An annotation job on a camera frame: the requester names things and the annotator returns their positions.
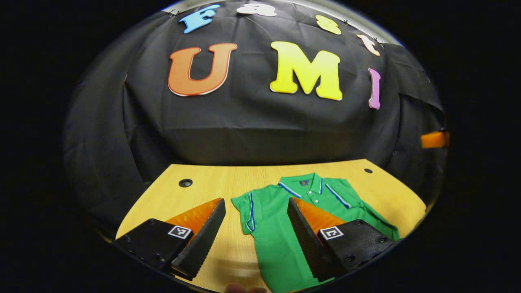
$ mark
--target letter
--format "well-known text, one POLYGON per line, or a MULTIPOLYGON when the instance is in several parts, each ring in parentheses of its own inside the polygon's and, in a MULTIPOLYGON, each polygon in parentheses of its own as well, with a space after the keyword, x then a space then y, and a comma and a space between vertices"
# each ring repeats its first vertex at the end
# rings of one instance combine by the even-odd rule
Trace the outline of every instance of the letter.
POLYGON ((375 54, 376 56, 380 56, 380 52, 378 52, 374 48, 374 46, 375 46, 374 42, 372 42, 368 37, 366 37, 363 34, 357 34, 356 36, 359 37, 360 39, 362 39, 362 42, 364 42, 364 45, 369 50, 369 52, 375 54))
POLYGON ((244 4, 243 7, 237 8, 238 13, 242 14, 259 14, 262 16, 275 16, 275 7, 260 4, 260 3, 248 3, 244 4))
POLYGON ((187 15, 179 20, 179 22, 184 21, 184 24, 187 28, 183 31, 184 33, 189 33, 193 30, 196 30, 204 25, 209 24, 211 19, 204 19, 203 17, 212 17, 215 15, 215 8, 221 7, 219 4, 210 5, 205 7, 199 11, 196 11, 190 15, 187 15))
POLYGON ((309 94, 320 77, 317 95, 325 99, 340 101, 342 92, 338 83, 338 63, 340 58, 327 51, 318 52, 312 63, 298 45, 289 42, 273 42, 271 47, 278 51, 279 64, 277 79, 269 88, 278 93, 295 93, 298 86, 293 82, 293 72, 302 90, 309 94))
POLYGON ((172 53, 170 55, 172 64, 168 74, 168 87, 174 94, 180 96, 203 95, 215 91, 226 80, 230 54, 231 51, 236 49, 237 44, 233 43, 210 46, 208 50, 214 52, 212 70, 206 78, 199 80, 190 78, 190 68, 192 67, 193 57, 201 51, 201 48, 186 48, 172 53))
POLYGON ((380 109, 380 74, 369 68, 369 74, 371 74, 371 98, 369 99, 369 108, 380 109))
POLYGON ((338 24, 333 20, 322 15, 317 15, 315 16, 315 18, 317 19, 318 26, 321 27, 323 30, 332 32, 334 34, 341 34, 340 29, 338 28, 338 24))

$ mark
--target yellow table surface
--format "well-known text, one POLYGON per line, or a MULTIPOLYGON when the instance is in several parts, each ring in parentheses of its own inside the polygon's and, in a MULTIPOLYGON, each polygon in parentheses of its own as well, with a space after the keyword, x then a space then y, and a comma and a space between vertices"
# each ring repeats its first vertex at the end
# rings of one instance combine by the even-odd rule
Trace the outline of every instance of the yellow table surface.
POLYGON ((179 279, 217 292, 223 292, 227 283, 268 288, 259 272, 254 238, 242 234, 239 212, 230 199, 269 184, 276 185, 281 177, 313 172, 323 178, 345 178, 363 201, 398 227, 401 237, 409 234, 425 215, 425 204, 411 189, 365 159, 282 166, 173 164, 137 200, 119 226, 116 238, 149 218, 166 221, 221 197, 225 199, 226 216, 205 262, 193 281, 179 279), (192 179, 193 184, 180 187, 179 181, 186 178, 192 179))

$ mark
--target orange letter u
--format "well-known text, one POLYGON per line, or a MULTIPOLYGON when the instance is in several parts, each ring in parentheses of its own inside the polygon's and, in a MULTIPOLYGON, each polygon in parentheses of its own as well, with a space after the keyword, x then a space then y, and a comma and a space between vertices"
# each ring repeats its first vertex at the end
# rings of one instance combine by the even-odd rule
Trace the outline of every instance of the orange letter u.
POLYGON ((218 89, 226 80, 231 51, 237 49, 237 44, 222 43, 211 45, 208 50, 214 52, 212 70, 204 79, 191 79, 190 68, 195 55, 201 48, 186 48, 170 55, 172 64, 168 75, 168 87, 180 96, 203 95, 218 89))

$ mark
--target yellow letter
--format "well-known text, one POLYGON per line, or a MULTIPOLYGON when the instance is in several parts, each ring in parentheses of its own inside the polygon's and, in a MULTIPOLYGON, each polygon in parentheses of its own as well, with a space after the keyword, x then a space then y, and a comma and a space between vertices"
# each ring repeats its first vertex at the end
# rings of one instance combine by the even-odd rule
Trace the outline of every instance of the yellow letter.
POLYGON ((338 83, 338 63, 340 58, 327 51, 318 52, 312 63, 296 44, 289 42, 273 42, 271 47, 279 53, 277 79, 269 88, 277 93, 295 93, 298 86, 293 82, 295 71, 302 90, 309 94, 313 90, 318 77, 320 85, 317 95, 325 99, 341 100, 342 92, 338 83))
POLYGON ((336 22, 322 15, 317 15, 315 17, 318 20, 318 26, 323 30, 327 30, 328 32, 332 32, 334 34, 340 34, 340 29, 338 28, 338 24, 336 22))

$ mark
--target polo shirt collar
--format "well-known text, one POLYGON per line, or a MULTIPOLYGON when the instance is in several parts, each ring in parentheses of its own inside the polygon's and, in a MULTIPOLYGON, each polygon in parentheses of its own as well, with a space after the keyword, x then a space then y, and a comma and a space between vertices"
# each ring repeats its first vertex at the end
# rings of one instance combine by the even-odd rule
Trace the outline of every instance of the polo shirt collar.
POLYGON ((281 177, 279 185, 296 197, 301 197, 304 193, 312 191, 322 194, 323 179, 317 173, 310 173, 301 176, 281 177), (299 182, 309 180, 311 186, 302 186, 299 182))

